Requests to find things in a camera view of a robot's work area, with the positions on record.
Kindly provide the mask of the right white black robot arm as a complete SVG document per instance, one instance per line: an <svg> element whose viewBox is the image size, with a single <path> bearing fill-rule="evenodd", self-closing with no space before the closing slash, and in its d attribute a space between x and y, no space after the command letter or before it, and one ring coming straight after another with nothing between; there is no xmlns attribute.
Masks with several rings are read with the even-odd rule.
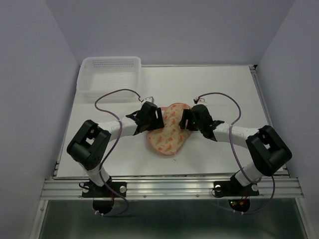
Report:
<svg viewBox="0 0 319 239"><path fill-rule="evenodd" d="M264 176L273 176L292 159L292 152L270 125L245 128L213 120L205 105L183 110L179 126L181 129L199 131L212 141L229 143L236 161L239 160L234 145L248 149L252 162L240 166L229 182L229 188L234 194L241 194L249 184L256 183Z"/></svg>

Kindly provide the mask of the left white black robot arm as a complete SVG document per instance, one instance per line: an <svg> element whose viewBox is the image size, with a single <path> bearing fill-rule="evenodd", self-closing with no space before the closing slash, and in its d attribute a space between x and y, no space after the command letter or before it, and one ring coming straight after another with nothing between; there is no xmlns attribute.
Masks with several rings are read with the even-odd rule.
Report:
<svg viewBox="0 0 319 239"><path fill-rule="evenodd" d="M110 193L110 175L103 168L103 156L108 143L121 137L164 128L161 108L145 101L140 110L115 121L96 123L86 120L67 146L67 153L85 170L99 196Z"/></svg>

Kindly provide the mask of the floral orange laundry bag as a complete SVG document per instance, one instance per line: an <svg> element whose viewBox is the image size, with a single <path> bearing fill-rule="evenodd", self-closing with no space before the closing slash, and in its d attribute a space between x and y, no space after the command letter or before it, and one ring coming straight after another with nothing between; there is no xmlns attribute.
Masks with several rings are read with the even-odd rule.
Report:
<svg viewBox="0 0 319 239"><path fill-rule="evenodd" d="M148 144L154 151L165 156L173 156L182 148L192 133L179 126L183 111L188 109L190 106L184 103L173 103L161 108L164 128L147 133Z"/></svg>

